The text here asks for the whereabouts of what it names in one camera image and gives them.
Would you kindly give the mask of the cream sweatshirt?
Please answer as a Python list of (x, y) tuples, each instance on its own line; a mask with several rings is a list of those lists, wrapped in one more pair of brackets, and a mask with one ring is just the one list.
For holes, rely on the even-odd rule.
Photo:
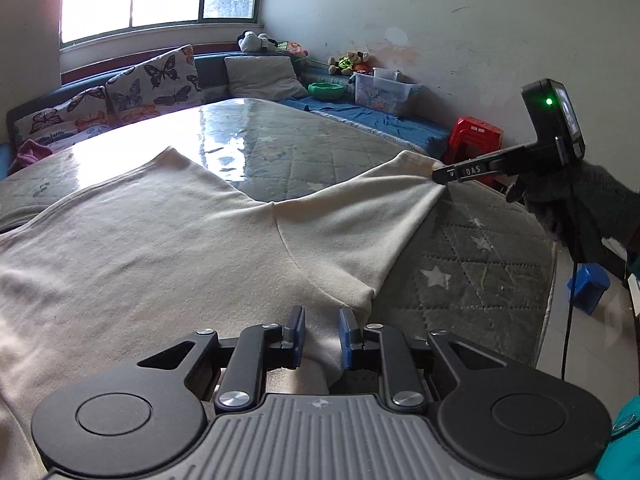
[(30, 435), (51, 392), (211, 328), (306, 312), (303, 363), (273, 389), (342, 376), (338, 312), (366, 322), (442, 188), (403, 151), (295, 200), (258, 202), (175, 150), (64, 197), (1, 237), (1, 474), (38, 479)]

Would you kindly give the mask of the red plastic stool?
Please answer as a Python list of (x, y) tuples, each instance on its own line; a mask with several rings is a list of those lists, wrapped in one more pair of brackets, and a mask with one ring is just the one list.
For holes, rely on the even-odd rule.
[(502, 148), (503, 130), (472, 116), (460, 117), (451, 131), (446, 164), (463, 162)]

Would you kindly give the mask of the clear plastic storage box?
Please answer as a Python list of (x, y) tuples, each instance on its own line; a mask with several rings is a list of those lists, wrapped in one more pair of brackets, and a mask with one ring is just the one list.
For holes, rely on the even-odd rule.
[(356, 104), (395, 117), (411, 116), (416, 100), (423, 91), (420, 84), (407, 84), (362, 73), (354, 73), (349, 81), (354, 84)]

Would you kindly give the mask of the blue corner sofa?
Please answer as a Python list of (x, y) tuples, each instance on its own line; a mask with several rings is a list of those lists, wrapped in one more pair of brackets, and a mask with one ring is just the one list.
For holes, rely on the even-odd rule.
[[(195, 68), (198, 70), (198, 80), (200, 81), (206, 102), (218, 102), (229, 99), (231, 94), (228, 87), (228, 74), (224, 59), (231, 56), (229, 52), (198, 52), (195, 55)], [(394, 138), (407, 141), (412, 145), (426, 151), (427, 154), (436, 158), (445, 155), (448, 148), (450, 130), (444, 126), (430, 122), (419, 116), (395, 117), (391, 114), (371, 110), (370, 108), (357, 105), (355, 103), (356, 84), (348, 81), (345, 76), (322, 75), (318, 70), (308, 66), (300, 58), (293, 58), (292, 64), (296, 75), (302, 78), (303, 84), (313, 82), (334, 82), (345, 88), (344, 96), (336, 103), (331, 104), (318, 98), (305, 98), (299, 105), (301, 110), (320, 110), (320, 112), (345, 118), (358, 125), (366, 126), (393, 136)], [(29, 114), (38, 112), (42, 108), (51, 108), (70, 98), (75, 94), (87, 89), (106, 84), (106, 82), (128, 70), (128, 67), (114, 61), (114, 70), (101, 70), (100, 63), (83, 67), (78, 72), (80, 78), (65, 74), (62, 77), (63, 84), (49, 93), (23, 103), (12, 108), (6, 113), (6, 128), (9, 133), (9, 144), (14, 150), (21, 143), (21, 138), (17, 134), (16, 123)]]

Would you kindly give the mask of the colourful plush toys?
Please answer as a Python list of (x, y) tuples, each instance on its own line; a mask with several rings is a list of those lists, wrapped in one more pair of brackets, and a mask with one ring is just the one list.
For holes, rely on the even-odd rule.
[(348, 51), (340, 58), (329, 58), (328, 72), (331, 75), (371, 75), (370, 54), (367, 51)]

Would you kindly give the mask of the blue plastic stool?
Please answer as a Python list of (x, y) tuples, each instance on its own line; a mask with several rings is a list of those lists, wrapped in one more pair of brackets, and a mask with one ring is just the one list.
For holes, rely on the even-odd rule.
[(611, 280), (602, 266), (585, 263), (577, 269), (566, 286), (569, 292), (574, 292), (574, 307), (592, 315), (602, 296), (610, 288)]

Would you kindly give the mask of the green bowl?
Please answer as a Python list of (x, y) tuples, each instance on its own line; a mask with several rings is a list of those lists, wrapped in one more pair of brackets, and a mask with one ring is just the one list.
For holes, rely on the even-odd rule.
[(319, 101), (339, 101), (346, 93), (344, 84), (335, 82), (316, 81), (308, 84), (310, 96)]

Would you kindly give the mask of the grey plain cushion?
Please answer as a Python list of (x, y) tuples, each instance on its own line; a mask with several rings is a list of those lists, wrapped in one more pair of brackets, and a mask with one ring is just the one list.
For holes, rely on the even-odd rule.
[(308, 96), (287, 56), (227, 56), (224, 65), (234, 98), (281, 101)]

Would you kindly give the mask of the panda plush toy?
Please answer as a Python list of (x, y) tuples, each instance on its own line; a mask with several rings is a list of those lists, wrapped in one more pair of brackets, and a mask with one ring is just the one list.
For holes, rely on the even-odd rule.
[(246, 30), (238, 37), (238, 46), (240, 51), (244, 53), (276, 52), (278, 50), (276, 40), (264, 32), (256, 34), (251, 30)]

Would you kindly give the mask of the right butterfly cushion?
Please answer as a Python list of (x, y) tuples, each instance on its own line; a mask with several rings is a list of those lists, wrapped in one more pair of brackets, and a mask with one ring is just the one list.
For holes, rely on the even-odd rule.
[(204, 103), (190, 44), (124, 70), (105, 89), (122, 125)]

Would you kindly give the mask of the butterfly cushion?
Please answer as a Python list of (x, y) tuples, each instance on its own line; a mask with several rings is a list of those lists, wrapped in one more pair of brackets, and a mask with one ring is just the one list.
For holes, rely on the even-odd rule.
[(124, 70), (105, 89), (122, 125), (204, 103), (190, 44)]
[(52, 152), (110, 130), (104, 86), (81, 91), (62, 104), (37, 110), (14, 122), (18, 148), (31, 140)]

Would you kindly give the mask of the left butterfly cushion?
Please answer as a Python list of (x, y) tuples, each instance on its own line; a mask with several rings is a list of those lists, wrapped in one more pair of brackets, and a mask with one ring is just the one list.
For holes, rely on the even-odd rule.
[(31, 140), (52, 152), (110, 130), (104, 86), (81, 91), (62, 104), (37, 110), (14, 122), (18, 148)]

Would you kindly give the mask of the magenta cloth on sofa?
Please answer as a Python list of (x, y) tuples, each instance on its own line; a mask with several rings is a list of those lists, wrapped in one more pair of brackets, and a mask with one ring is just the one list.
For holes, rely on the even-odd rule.
[(53, 154), (53, 151), (45, 145), (32, 139), (26, 140), (17, 150), (15, 158), (9, 166), (8, 175), (16, 174), (28, 166), (32, 166)]

